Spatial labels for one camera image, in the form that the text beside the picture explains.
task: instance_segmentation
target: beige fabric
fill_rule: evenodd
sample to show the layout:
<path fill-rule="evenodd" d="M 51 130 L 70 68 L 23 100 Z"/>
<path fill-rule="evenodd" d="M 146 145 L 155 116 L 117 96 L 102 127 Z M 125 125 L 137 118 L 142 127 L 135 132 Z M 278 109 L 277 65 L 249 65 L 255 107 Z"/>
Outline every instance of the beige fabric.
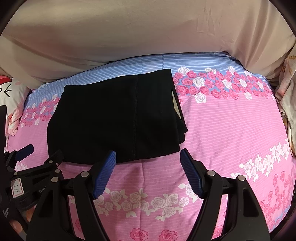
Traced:
<path fill-rule="evenodd" d="M 291 153 L 296 150 L 296 46 L 286 58 L 276 88 L 278 107 L 286 128 Z"/>
<path fill-rule="evenodd" d="M 294 44 L 268 0 L 27 0 L 0 37 L 0 68 L 36 88 L 131 56 L 228 51 L 273 78 Z"/>

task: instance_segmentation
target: hand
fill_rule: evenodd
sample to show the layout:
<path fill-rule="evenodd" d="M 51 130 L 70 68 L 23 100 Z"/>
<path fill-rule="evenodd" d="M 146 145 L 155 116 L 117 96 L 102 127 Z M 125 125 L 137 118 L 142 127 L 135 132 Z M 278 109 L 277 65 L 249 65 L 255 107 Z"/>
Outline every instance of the hand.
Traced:
<path fill-rule="evenodd" d="M 34 211 L 35 211 L 34 207 L 32 207 L 26 211 L 26 218 L 27 218 L 28 222 L 31 221 Z M 18 234 L 22 232 L 22 226 L 18 221 L 12 220 L 9 223 Z"/>

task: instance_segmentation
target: white label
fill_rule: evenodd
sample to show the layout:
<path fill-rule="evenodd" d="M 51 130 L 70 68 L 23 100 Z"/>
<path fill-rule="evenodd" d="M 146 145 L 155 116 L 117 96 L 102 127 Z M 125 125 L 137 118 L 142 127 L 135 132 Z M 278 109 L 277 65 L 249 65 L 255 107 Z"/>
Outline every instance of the white label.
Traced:
<path fill-rule="evenodd" d="M 11 191 L 13 198 L 22 196 L 24 194 L 24 189 L 22 188 L 22 181 L 20 178 L 11 181 Z"/>

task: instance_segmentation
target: black folded garment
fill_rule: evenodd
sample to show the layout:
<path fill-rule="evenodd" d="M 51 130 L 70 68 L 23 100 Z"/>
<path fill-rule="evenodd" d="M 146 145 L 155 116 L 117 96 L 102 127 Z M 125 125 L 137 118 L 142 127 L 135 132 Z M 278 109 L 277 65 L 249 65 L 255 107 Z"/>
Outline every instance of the black folded garment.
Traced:
<path fill-rule="evenodd" d="M 67 85 L 47 127 L 48 153 L 93 164 L 114 150 L 117 162 L 180 151 L 187 128 L 170 69 Z"/>

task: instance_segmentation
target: pillow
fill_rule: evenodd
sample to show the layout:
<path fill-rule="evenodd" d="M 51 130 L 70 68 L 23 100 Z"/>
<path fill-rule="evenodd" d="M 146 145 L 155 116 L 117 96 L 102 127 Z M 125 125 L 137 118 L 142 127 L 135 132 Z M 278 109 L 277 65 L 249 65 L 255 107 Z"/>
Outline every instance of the pillow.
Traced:
<path fill-rule="evenodd" d="M 29 88 L 16 79 L 0 75 L 0 105 L 6 105 L 6 136 L 14 136 L 24 110 Z"/>
<path fill-rule="evenodd" d="M 28 0 L 0 37 L 0 68 L 38 88 L 132 56 L 227 51 L 271 79 L 294 44 L 268 0 Z"/>

